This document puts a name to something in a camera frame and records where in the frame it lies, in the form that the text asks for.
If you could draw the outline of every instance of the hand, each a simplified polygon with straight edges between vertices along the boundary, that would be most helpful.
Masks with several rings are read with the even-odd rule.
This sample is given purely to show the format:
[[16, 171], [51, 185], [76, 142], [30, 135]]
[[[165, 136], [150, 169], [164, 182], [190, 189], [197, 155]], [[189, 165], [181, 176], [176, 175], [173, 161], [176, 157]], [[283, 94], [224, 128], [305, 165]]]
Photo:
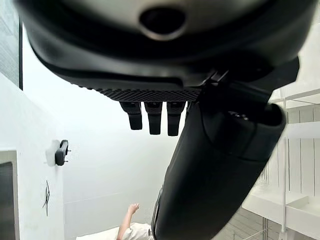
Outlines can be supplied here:
[[128, 213], [134, 214], [139, 209], [139, 203], [131, 204], [128, 207]]

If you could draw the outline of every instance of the camera lens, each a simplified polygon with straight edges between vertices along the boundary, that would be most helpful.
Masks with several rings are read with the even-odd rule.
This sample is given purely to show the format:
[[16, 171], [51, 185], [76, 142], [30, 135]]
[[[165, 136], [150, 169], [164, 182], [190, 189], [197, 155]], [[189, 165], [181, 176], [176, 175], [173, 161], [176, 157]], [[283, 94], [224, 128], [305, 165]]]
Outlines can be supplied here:
[[186, 14], [170, 7], [156, 7], [144, 11], [139, 19], [142, 32], [159, 41], [172, 40], [183, 33]]

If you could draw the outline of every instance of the dark screen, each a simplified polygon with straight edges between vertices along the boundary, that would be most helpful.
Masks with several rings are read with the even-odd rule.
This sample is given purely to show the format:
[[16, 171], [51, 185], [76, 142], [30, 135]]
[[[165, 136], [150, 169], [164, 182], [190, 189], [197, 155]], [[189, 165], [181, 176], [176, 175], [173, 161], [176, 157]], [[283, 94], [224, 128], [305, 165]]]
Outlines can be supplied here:
[[0, 240], [16, 240], [13, 165], [0, 164]]

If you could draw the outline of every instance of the black handle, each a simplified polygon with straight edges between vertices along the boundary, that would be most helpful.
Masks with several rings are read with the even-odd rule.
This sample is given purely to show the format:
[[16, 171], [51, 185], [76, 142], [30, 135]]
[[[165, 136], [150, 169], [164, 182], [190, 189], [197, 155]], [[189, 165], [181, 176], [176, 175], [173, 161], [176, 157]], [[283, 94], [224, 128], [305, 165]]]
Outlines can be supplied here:
[[65, 164], [65, 157], [68, 155], [69, 142], [68, 140], [62, 140], [60, 143], [60, 148], [55, 152], [54, 158], [55, 158], [55, 164], [58, 166], [63, 166]]
[[258, 122], [195, 104], [166, 171], [152, 219], [156, 240], [209, 240], [240, 207], [286, 125], [268, 105]]

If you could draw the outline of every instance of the white shirt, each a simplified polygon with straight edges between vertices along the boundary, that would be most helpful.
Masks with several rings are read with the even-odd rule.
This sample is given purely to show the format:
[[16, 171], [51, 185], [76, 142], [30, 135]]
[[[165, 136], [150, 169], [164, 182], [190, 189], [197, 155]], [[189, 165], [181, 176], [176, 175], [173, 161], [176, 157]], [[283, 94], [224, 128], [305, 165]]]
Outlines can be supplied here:
[[133, 223], [125, 230], [122, 240], [154, 240], [149, 224]]

